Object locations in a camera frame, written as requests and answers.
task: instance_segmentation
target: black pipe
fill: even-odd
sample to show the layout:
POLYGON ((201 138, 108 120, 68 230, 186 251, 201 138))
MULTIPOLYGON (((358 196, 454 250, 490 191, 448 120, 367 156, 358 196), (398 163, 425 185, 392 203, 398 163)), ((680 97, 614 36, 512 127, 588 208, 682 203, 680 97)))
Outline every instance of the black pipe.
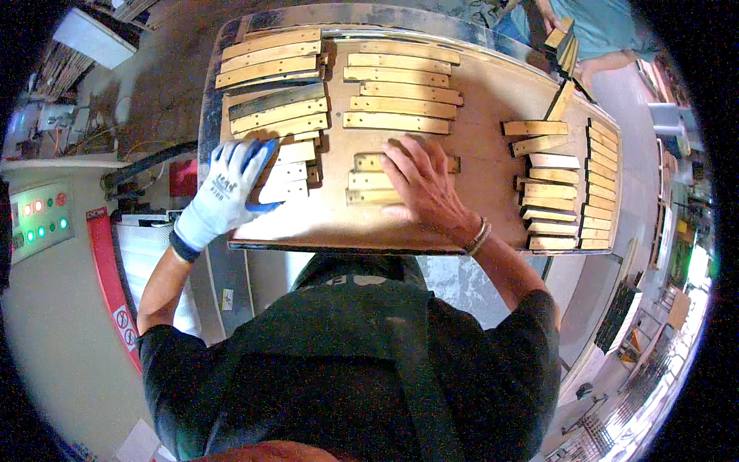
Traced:
POLYGON ((103 189, 110 190, 117 184, 122 183, 134 176, 137 173, 141 173, 144 170, 150 169, 152 166, 162 163, 165 160, 172 159, 180 154, 194 151, 197 149, 197 141, 188 141, 187 143, 178 144, 176 146, 169 147, 155 154, 147 156, 141 160, 137 160, 129 166, 123 167, 116 171, 112 171, 105 174, 100 179, 100 185, 103 189))

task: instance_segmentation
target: black wrist cuff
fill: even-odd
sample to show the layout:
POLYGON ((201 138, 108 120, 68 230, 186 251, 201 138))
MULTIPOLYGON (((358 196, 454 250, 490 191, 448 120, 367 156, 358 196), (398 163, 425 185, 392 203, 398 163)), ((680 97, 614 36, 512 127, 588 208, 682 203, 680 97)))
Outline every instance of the black wrist cuff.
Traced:
POLYGON ((195 262, 197 257, 200 256, 200 252, 194 251, 189 245, 185 244, 183 240, 177 236, 177 233, 174 232, 174 229, 169 234, 169 243, 172 245, 174 251, 177 252, 177 255, 190 263, 195 262))

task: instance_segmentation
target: work glove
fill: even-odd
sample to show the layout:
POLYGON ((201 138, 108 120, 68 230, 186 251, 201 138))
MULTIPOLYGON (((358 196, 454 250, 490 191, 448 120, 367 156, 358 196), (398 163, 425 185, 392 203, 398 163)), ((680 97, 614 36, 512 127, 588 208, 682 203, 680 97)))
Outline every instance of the work glove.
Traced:
MULTIPOLYGON (((277 140, 226 141, 211 153, 211 171, 195 198, 174 223, 174 234, 196 257, 213 239, 253 221, 280 203, 251 204, 247 197, 267 162, 277 151, 277 140)), ((187 260, 194 260, 174 244, 187 260)))

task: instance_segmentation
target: control panel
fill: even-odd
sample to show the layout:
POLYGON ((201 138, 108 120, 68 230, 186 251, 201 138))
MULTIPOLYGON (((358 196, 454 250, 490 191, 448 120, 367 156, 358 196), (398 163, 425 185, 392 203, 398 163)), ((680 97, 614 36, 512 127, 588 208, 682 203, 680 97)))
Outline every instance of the control panel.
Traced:
POLYGON ((75 236, 71 179, 13 194, 10 207, 13 265, 75 236))

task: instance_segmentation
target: person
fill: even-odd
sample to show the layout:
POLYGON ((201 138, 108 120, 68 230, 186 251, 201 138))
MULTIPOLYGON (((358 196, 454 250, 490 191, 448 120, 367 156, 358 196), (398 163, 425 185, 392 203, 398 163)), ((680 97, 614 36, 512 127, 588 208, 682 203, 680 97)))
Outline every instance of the person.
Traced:
POLYGON ((465 248, 511 314, 483 330, 412 257, 317 254, 293 290, 211 347, 172 327, 193 261, 276 205, 246 202, 276 141, 228 141, 143 292, 137 326, 156 433, 178 460, 519 461, 559 389, 559 316, 538 273, 455 194, 446 155, 404 136, 381 165, 403 214, 465 248))
POLYGON ((543 22, 544 33, 548 35, 555 28, 563 30, 562 17, 574 19, 573 33, 580 44, 575 78, 588 89, 593 88, 595 73, 621 69, 640 58, 652 62, 659 53, 655 36, 632 11, 628 0, 536 0, 534 3, 536 7, 528 12, 524 4, 518 4, 493 29, 531 46, 536 35, 535 24, 543 22))

